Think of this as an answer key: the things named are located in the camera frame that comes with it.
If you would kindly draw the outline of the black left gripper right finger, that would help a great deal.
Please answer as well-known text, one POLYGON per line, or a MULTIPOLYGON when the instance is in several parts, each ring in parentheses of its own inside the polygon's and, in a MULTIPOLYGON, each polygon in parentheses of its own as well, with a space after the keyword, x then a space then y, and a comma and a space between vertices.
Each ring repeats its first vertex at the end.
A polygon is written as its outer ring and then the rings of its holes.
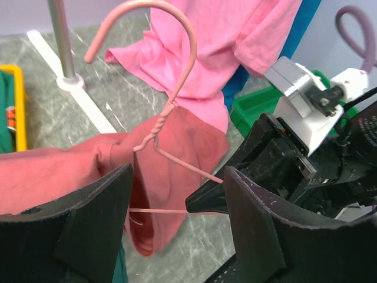
POLYGON ((239 282, 375 282, 376 215, 302 209, 228 167, 224 188, 239 282))

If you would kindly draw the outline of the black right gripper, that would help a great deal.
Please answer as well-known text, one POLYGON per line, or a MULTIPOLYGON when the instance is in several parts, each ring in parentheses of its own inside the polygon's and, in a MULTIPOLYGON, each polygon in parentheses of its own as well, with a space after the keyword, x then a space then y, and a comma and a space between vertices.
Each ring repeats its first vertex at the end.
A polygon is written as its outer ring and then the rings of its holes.
POLYGON ((306 210, 334 218, 376 204, 376 105, 341 117, 312 153, 281 118, 263 113, 229 160, 251 180, 306 210))

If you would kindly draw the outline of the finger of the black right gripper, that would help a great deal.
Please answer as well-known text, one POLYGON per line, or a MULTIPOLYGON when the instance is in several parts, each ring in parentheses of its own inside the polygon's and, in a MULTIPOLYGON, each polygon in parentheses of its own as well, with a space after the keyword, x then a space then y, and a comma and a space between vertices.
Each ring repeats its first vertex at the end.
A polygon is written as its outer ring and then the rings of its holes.
MULTIPOLYGON (((263 113, 215 176, 224 179, 226 167, 234 167, 257 185, 277 193, 295 158, 295 145, 289 133, 283 119, 263 113)), ((227 213, 224 184, 207 181, 186 199, 186 209, 190 213, 227 213)))

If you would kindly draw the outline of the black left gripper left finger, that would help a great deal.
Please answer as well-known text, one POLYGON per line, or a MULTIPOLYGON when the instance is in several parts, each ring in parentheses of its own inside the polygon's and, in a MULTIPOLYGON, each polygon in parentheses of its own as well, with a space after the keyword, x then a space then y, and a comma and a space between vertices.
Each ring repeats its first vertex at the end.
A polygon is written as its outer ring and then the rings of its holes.
POLYGON ((133 185, 123 165, 96 182, 1 216, 2 282, 111 282, 133 185))

